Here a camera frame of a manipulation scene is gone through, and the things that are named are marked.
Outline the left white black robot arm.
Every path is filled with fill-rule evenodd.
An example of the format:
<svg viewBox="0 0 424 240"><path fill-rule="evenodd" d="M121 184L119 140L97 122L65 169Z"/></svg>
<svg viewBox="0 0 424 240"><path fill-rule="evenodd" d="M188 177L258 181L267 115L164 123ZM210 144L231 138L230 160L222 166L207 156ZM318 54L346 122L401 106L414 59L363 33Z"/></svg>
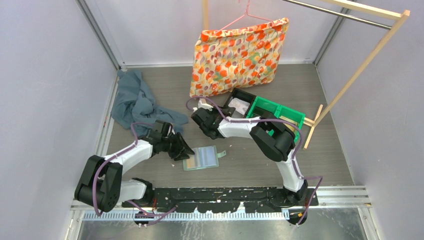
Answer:
<svg viewBox="0 0 424 240"><path fill-rule="evenodd" d="M129 146L106 156L88 158L74 191L74 199L94 207L97 215L110 212L118 203L148 207L154 200L151 182L123 175L142 161L167 153L174 161L189 159L195 152L169 122L156 120L145 135L135 136Z"/></svg>

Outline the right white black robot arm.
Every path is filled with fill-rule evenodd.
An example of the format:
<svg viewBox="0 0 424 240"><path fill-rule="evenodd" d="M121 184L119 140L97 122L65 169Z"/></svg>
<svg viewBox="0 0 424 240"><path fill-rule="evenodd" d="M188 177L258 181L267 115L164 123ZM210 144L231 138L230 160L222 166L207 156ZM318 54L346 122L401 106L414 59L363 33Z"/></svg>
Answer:
<svg viewBox="0 0 424 240"><path fill-rule="evenodd" d="M213 140L252 139L268 159L276 162L287 202L299 205L305 199L308 183L297 165L295 134L282 119L267 111L253 118L233 118L221 115L217 108L198 108L191 119Z"/></svg>

